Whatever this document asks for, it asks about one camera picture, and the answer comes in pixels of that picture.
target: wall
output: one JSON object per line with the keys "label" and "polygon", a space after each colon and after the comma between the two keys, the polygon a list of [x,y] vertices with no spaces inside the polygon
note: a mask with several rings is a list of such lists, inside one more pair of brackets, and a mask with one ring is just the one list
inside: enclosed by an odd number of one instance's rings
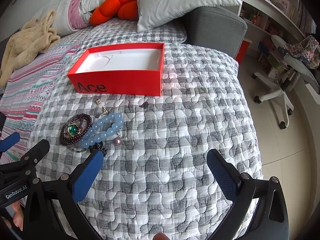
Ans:
{"label": "wall", "polygon": [[0,18],[0,41],[22,27],[50,0],[17,0]]}

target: beaded bracelet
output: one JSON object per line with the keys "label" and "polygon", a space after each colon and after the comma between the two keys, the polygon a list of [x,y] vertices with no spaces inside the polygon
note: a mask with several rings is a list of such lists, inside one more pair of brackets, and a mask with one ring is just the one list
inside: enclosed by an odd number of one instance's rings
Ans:
{"label": "beaded bracelet", "polygon": [[[110,128],[106,131],[101,131],[97,133],[97,130],[102,129],[103,125],[107,122],[115,120]],[[115,145],[120,145],[122,143],[121,136],[119,136],[120,128],[123,126],[124,121],[122,119],[121,113],[110,113],[108,116],[103,116],[102,119],[97,120],[92,124],[92,127],[88,129],[88,131],[83,136],[82,140],[78,143],[78,146],[83,149],[87,149],[90,146],[93,146],[95,143],[100,143],[102,140],[106,139],[109,136],[117,134],[117,137],[113,140]]]}
{"label": "beaded bracelet", "polygon": [[[82,128],[83,120],[87,123],[84,129]],[[77,114],[70,118],[61,129],[60,143],[65,146],[77,143],[86,134],[91,124],[92,119],[88,114]]]}

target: blue bead bracelet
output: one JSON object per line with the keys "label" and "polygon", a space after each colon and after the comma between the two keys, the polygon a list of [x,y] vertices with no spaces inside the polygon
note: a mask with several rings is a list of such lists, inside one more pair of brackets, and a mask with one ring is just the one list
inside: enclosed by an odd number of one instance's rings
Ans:
{"label": "blue bead bracelet", "polygon": [[[115,120],[110,128],[106,131],[97,132],[98,129],[102,129],[105,123]],[[122,119],[121,113],[110,113],[108,116],[103,116],[102,119],[97,120],[86,134],[82,137],[81,141],[79,141],[78,146],[83,149],[87,149],[90,146],[93,146],[95,143],[100,143],[102,140],[106,139],[109,136],[114,135],[120,128],[123,126],[124,121]],[[121,137],[117,137],[113,140],[115,145],[120,145],[122,143]]]}

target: gray sofa arm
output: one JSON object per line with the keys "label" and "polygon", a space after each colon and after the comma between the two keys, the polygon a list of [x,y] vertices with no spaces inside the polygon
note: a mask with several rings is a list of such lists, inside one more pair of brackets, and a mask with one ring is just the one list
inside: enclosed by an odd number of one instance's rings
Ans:
{"label": "gray sofa arm", "polygon": [[222,7],[199,7],[180,21],[187,31],[185,43],[216,49],[233,58],[247,31],[243,19]]}

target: open box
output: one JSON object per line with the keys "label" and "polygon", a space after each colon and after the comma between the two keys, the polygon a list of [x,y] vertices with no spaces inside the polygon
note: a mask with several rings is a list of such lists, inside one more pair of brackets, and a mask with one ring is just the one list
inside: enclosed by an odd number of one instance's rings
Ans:
{"label": "open box", "polygon": [[68,73],[79,93],[160,96],[164,43],[87,49]]}

